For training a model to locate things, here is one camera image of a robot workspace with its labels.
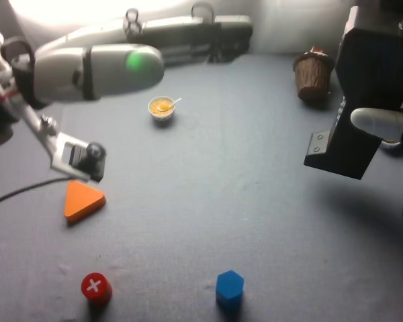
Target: green indicator light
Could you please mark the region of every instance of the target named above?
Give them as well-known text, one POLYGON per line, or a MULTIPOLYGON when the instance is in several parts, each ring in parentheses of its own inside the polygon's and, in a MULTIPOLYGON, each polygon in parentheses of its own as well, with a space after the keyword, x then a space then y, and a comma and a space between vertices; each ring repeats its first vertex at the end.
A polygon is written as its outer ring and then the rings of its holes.
POLYGON ((132 53, 127 56, 126 68, 129 71, 136 72, 142 67, 143 58, 137 53, 132 53))

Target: small bowl of food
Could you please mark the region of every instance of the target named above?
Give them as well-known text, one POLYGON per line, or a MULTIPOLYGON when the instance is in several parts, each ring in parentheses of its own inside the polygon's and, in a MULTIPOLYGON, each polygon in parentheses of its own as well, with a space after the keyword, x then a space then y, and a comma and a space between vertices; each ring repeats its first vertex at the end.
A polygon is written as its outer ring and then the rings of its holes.
POLYGON ((170 119, 175 112, 175 106, 171 106, 173 103, 172 98, 167 96, 158 96, 148 104, 149 113, 157 121, 166 121, 170 119))

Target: orange triangle block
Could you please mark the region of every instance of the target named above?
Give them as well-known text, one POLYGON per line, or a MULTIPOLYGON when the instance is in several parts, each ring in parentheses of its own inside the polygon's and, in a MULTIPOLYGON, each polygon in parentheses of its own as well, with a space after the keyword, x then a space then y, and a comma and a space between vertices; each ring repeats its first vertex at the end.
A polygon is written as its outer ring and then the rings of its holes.
POLYGON ((101 191, 78 181, 70 181, 67 184, 64 216, 67 221, 74 223, 102 208, 105 203, 106 198, 101 191))

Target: spoon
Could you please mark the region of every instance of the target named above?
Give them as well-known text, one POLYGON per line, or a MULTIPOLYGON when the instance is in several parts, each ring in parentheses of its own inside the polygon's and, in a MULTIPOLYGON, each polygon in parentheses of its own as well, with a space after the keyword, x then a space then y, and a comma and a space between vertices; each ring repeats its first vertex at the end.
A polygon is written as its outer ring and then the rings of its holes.
POLYGON ((180 100, 182 100, 182 99, 177 99, 176 101, 172 102, 171 105, 167 105, 167 107, 166 107, 165 109, 163 109, 163 106, 166 105, 166 104, 161 104, 161 105, 159 105, 159 106, 157 107, 157 109, 158 109, 160 112, 166 112, 166 111, 172 109, 172 108, 176 105, 176 103, 179 102, 180 100))

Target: gray tablecloth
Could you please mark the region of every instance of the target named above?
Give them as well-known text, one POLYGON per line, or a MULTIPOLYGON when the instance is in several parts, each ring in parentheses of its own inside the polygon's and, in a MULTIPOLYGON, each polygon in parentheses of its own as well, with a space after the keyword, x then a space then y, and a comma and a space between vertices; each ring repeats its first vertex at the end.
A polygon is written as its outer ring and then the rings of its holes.
MULTIPOLYGON (((291 56, 167 71, 133 95, 46 110, 107 148, 107 205, 68 227, 66 184, 0 204, 0 321, 224 321, 218 274, 245 278, 239 321, 403 321, 403 158, 363 180, 303 165, 326 109, 296 96, 291 56), (182 97, 168 126, 147 104, 182 97), (90 311, 83 277, 114 295, 90 311)), ((0 147, 0 195, 58 176, 24 124, 0 147)))

